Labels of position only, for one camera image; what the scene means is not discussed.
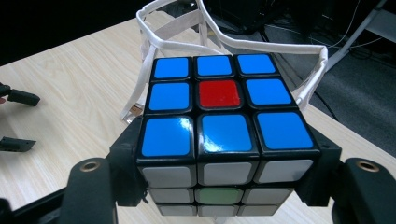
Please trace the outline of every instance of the cube face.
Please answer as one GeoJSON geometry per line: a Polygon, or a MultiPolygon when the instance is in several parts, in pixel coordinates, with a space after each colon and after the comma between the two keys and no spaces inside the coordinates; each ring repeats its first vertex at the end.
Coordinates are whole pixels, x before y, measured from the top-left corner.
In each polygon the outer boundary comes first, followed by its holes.
{"type": "Polygon", "coordinates": [[[311,149],[312,137],[296,112],[263,112],[257,115],[259,137],[269,150],[311,149]]]}
{"type": "Polygon", "coordinates": [[[136,163],[164,216],[271,216],[320,154],[267,54],[154,62],[136,163]]]}
{"type": "Polygon", "coordinates": [[[150,189],[149,194],[155,203],[193,203],[192,189],[150,189]]]}
{"type": "Polygon", "coordinates": [[[191,111],[192,86],[189,82],[154,83],[148,90],[145,114],[180,114],[191,111]]]}
{"type": "Polygon", "coordinates": [[[266,189],[253,188],[246,190],[242,203],[254,204],[282,204],[286,201],[293,189],[266,189]]]}
{"type": "Polygon", "coordinates": [[[280,105],[297,108],[286,84],[277,77],[252,78],[245,82],[248,103],[257,109],[277,108],[280,105]]]}
{"type": "Polygon", "coordinates": [[[262,162],[254,181],[259,184],[298,181],[313,163],[312,160],[262,162]]]}
{"type": "Polygon", "coordinates": [[[158,204],[158,209],[163,216],[191,217],[197,215],[197,208],[187,204],[158,204]]]}
{"type": "Polygon", "coordinates": [[[202,205],[198,207],[200,217],[233,217],[238,211],[236,205],[202,205]]]}
{"type": "Polygon", "coordinates": [[[190,58],[161,58],[154,61],[151,79],[188,79],[190,76],[190,58]]]}
{"type": "Polygon", "coordinates": [[[272,216],[279,208],[277,205],[244,205],[239,208],[239,217],[272,216]]]}
{"type": "Polygon", "coordinates": [[[247,54],[237,55],[236,64],[243,77],[278,76],[279,73],[269,55],[247,54]]]}
{"type": "Polygon", "coordinates": [[[204,186],[243,185],[251,180],[253,167],[251,162],[208,163],[198,181],[204,186]]]}
{"type": "Polygon", "coordinates": [[[155,166],[141,169],[151,188],[190,188],[196,184],[195,166],[155,166]]]}
{"type": "Polygon", "coordinates": [[[205,115],[201,119],[206,153],[246,152],[253,149],[246,119],[243,115],[205,115]]]}
{"type": "Polygon", "coordinates": [[[242,194],[237,188],[201,188],[195,191],[195,200],[202,204],[236,204],[242,194]]]}
{"type": "Polygon", "coordinates": [[[192,121],[189,117],[152,118],[145,124],[143,156],[172,157],[193,153],[192,121]]]}
{"type": "Polygon", "coordinates": [[[234,68],[231,60],[229,55],[196,57],[195,75],[198,78],[232,77],[234,68]]]}
{"type": "Polygon", "coordinates": [[[198,106],[203,110],[240,108],[243,105],[239,86],[233,80],[210,80],[198,84],[198,106]]]}

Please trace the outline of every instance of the black clamp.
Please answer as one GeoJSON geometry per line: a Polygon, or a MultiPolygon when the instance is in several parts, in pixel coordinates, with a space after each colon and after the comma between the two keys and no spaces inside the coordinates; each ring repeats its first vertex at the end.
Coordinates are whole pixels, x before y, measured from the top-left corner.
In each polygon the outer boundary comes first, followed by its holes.
{"type": "MultiPolygon", "coordinates": [[[[26,91],[13,90],[0,82],[0,97],[8,96],[7,100],[24,105],[36,106],[40,97],[26,91]]],[[[0,151],[26,152],[32,148],[35,141],[3,137],[0,141],[0,151]]]]}
{"type": "Polygon", "coordinates": [[[3,85],[0,82],[0,97],[8,96],[7,100],[24,105],[36,106],[40,101],[40,97],[26,91],[18,91],[11,89],[8,85],[3,85]]]}

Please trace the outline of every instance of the light wood surface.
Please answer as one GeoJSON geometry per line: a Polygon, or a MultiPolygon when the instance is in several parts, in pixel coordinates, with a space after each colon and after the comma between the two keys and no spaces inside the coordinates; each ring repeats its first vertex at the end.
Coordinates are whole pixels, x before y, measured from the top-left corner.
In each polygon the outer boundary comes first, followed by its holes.
{"type": "MultiPolygon", "coordinates": [[[[170,18],[154,14],[156,21],[170,18]]],[[[193,30],[181,35],[197,39],[193,30]]],[[[0,105],[0,135],[36,140],[26,153],[0,152],[0,197],[13,209],[66,185],[79,161],[105,157],[127,124],[119,113],[141,66],[141,37],[135,20],[0,67],[0,81],[41,97],[37,107],[0,105]]],[[[396,160],[313,106],[308,123],[343,148],[342,160],[361,157],[384,165],[396,176],[396,160]]],[[[331,207],[309,208],[291,194],[272,217],[230,217],[226,223],[332,223],[331,207]]],[[[213,217],[162,217],[141,203],[119,208],[120,223],[213,223],[213,217]]]]}

